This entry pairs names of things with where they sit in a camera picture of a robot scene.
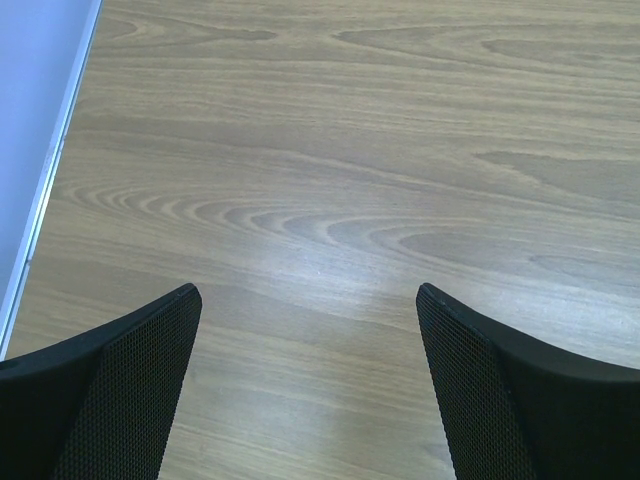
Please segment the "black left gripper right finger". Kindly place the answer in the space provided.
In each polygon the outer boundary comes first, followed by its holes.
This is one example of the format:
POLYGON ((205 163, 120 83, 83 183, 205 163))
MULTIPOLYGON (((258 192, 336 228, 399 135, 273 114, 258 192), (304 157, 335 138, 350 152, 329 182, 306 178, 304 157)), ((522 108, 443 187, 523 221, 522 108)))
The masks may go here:
POLYGON ((456 478, 638 478, 638 370, 545 343, 429 283, 416 308, 456 478))

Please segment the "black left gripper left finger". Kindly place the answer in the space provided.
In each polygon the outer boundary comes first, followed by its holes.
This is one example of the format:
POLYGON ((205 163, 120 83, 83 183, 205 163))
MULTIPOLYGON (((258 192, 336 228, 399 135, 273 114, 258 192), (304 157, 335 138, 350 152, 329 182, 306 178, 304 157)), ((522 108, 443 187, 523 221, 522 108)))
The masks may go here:
POLYGON ((158 478, 201 310, 188 283, 2 361, 2 478, 158 478))

